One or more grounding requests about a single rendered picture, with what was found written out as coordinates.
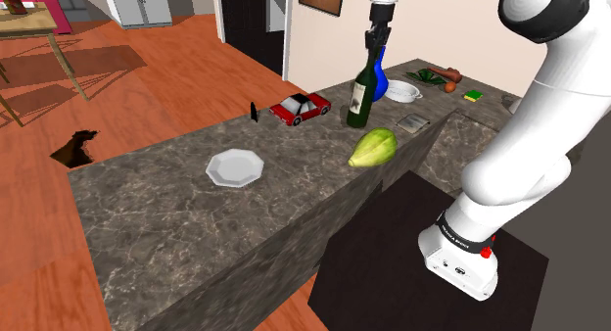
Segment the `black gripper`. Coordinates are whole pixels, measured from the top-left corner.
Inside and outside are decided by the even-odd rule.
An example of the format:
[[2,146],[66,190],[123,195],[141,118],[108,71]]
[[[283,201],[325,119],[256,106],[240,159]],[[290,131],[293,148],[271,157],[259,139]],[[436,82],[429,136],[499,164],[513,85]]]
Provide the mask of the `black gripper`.
[[395,11],[395,4],[378,4],[372,3],[370,8],[369,20],[371,21],[371,28],[366,30],[365,36],[365,47],[369,52],[372,52],[377,47],[377,34],[376,31],[380,31],[378,44],[380,46],[386,46],[391,28],[388,27],[388,23],[393,20]]

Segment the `blue vase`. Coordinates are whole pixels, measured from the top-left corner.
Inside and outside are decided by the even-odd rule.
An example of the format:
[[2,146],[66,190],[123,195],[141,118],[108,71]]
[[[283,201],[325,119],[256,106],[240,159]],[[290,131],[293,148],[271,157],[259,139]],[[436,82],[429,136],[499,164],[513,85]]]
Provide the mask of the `blue vase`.
[[386,46],[380,47],[379,54],[374,65],[374,72],[377,79],[377,85],[373,96],[374,102],[377,102],[385,95],[389,86],[389,80],[382,69],[382,60],[384,58],[385,49]]

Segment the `dark green leafy object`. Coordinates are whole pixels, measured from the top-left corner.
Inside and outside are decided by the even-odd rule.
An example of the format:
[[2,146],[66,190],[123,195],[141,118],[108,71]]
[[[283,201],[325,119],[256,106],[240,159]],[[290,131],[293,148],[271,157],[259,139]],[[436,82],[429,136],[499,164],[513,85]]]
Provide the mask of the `dark green leafy object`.
[[439,75],[436,75],[435,73],[427,69],[421,69],[417,72],[408,71],[406,75],[408,77],[411,77],[412,79],[415,79],[415,80],[418,80],[425,84],[430,84],[430,85],[443,85],[447,83],[442,77],[440,77]]

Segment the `dark green wine bottle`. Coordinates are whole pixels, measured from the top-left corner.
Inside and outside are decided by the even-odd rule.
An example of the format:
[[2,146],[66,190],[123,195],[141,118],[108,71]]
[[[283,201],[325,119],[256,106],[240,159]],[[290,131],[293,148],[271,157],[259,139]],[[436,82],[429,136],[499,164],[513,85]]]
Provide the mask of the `dark green wine bottle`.
[[375,63],[379,57],[380,50],[380,46],[369,50],[367,63],[354,81],[347,115],[347,125],[350,127],[363,128],[367,124],[377,87]]

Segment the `red toy car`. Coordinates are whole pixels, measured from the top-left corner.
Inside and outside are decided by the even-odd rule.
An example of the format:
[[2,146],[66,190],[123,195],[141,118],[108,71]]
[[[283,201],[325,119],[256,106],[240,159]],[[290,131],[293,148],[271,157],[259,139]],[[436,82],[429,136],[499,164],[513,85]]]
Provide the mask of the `red toy car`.
[[297,126],[310,118],[326,115],[331,103],[318,94],[293,94],[269,108],[269,112],[288,126]]

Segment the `white octagonal plate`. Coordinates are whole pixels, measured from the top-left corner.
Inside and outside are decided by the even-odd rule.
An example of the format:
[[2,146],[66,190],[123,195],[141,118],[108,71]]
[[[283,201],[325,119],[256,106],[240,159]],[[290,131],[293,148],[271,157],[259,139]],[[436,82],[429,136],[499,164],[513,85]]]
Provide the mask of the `white octagonal plate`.
[[217,186],[242,188],[261,177],[264,161],[253,151],[229,149],[214,155],[206,174]]

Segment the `dark robot stand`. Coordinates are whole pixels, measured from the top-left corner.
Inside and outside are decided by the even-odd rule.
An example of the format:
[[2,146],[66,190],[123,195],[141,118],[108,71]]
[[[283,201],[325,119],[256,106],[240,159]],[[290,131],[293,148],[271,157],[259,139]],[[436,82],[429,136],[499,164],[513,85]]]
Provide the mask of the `dark robot stand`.
[[483,302],[425,267],[418,234],[452,201],[409,171],[329,239],[308,300],[328,331],[531,331],[548,259],[511,234]]

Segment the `white refrigerator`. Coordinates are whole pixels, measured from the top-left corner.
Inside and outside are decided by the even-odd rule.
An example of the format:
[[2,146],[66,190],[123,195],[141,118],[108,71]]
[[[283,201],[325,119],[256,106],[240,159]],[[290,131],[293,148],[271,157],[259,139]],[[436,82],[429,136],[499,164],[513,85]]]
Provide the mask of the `white refrigerator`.
[[167,0],[106,0],[110,17],[123,29],[171,26]]

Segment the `pink cabinet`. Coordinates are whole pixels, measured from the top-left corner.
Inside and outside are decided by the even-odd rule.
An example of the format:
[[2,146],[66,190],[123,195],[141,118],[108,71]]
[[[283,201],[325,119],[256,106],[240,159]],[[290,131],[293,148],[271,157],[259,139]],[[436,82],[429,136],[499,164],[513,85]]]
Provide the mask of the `pink cabinet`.
[[55,21],[57,28],[54,30],[55,34],[71,34],[72,29],[68,19],[65,16],[64,11],[58,0],[37,0],[45,4],[47,9]]

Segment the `wooden table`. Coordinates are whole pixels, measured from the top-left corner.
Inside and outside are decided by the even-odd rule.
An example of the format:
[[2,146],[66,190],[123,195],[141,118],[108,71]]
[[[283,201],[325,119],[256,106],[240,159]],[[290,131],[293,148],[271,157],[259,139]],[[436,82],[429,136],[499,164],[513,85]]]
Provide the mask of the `wooden table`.
[[0,40],[45,37],[77,92],[88,101],[88,96],[74,76],[73,67],[56,40],[54,30],[58,26],[48,7],[44,2],[34,2],[33,5],[24,15],[13,15],[8,10],[0,10]]

